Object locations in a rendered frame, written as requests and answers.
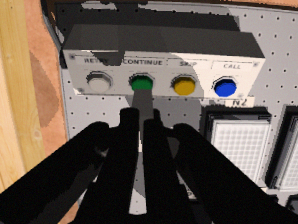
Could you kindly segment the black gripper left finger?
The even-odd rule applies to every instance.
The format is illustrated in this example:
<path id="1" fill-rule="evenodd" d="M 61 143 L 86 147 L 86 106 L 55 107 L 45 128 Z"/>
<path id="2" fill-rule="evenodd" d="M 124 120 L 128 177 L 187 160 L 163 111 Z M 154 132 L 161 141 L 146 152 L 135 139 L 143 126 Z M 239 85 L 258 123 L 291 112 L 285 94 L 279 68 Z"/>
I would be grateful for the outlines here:
<path id="1" fill-rule="evenodd" d="M 135 89 L 118 126 L 91 123 L 0 193 L 0 224 L 58 224 L 86 189 L 72 224 L 118 224 L 130 210 L 142 101 Z"/>

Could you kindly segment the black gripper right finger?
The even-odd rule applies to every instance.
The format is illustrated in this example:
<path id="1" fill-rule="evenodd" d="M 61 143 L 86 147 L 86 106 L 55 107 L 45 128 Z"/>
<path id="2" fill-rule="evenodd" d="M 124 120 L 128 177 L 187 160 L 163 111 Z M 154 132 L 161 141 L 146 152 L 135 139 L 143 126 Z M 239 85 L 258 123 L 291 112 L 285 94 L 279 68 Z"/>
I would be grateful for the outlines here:
<path id="1" fill-rule="evenodd" d="M 275 202 L 192 126 L 171 129 L 160 120 L 152 89 L 143 89 L 141 152 L 153 224 L 197 224 L 177 172 L 214 224 L 298 224 L 298 214 Z"/>

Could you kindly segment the white button panel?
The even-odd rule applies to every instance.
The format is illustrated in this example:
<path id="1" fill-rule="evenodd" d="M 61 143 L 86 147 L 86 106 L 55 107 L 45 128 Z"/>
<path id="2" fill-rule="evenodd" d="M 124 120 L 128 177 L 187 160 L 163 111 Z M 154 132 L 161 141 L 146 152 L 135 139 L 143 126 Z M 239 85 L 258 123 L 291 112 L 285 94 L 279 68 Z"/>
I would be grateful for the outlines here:
<path id="1" fill-rule="evenodd" d="M 63 48 L 40 2 L 76 95 L 245 101 L 266 59 L 251 32 L 182 27 L 74 24 Z"/>

